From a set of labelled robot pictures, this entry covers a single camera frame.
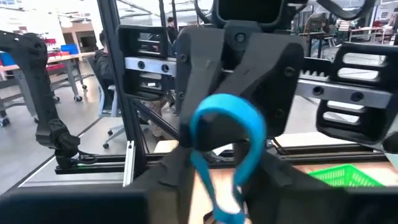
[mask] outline green plastic basket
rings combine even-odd
[[[383,186],[372,177],[351,164],[331,167],[308,173],[334,187],[378,187]]]

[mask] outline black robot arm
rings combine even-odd
[[[60,167],[77,165],[81,159],[80,139],[72,136],[58,116],[52,97],[51,81],[46,70],[47,46],[36,34],[23,35],[0,31],[0,50],[7,52],[24,73],[39,123],[36,141],[55,150]]]

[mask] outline blue loop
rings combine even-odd
[[[201,117],[210,113],[219,113],[232,117],[241,124],[249,134],[251,149],[243,159],[242,163],[237,166],[233,176],[233,194],[235,200],[241,207],[241,211],[239,213],[229,214],[222,211],[218,206],[207,162],[201,156],[199,151],[194,150],[190,160],[199,173],[210,196],[215,219],[227,224],[242,224],[244,223],[245,215],[243,210],[243,197],[239,193],[238,187],[242,186],[245,181],[247,181],[261,158],[264,141],[267,136],[266,122],[264,121],[262,114],[260,114],[252,104],[242,98],[224,93],[211,95],[200,103],[190,122],[190,132],[195,148],[198,145],[198,122]]]

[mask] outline screw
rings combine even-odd
[[[181,60],[182,62],[186,62],[186,61],[188,60],[187,55],[181,54],[181,55],[180,55],[180,60]]]
[[[144,69],[144,68],[145,68],[145,63],[144,63],[143,61],[139,61],[139,62],[138,62],[138,67],[139,67],[140,69]]]
[[[246,40],[246,35],[244,34],[236,34],[235,41],[238,43],[242,43]]]
[[[287,68],[285,69],[285,76],[287,76],[287,77],[292,77],[292,76],[294,75],[294,72],[295,72],[294,68],[292,68],[292,67],[287,67]]]
[[[312,90],[312,94],[313,94],[314,96],[320,96],[320,95],[322,95],[322,94],[323,94],[323,88],[320,87],[320,86],[314,87],[313,90]]]
[[[351,100],[354,102],[358,102],[363,100],[363,93],[355,92],[351,95]]]
[[[168,65],[162,65],[162,71],[163,72],[169,72],[169,66]]]

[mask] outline blue box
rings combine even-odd
[[[76,44],[61,45],[61,51],[69,52],[70,55],[79,53],[79,50],[77,49],[77,45]]]
[[[9,53],[0,53],[0,60],[3,66],[15,65],[14,59],[12,59]]]

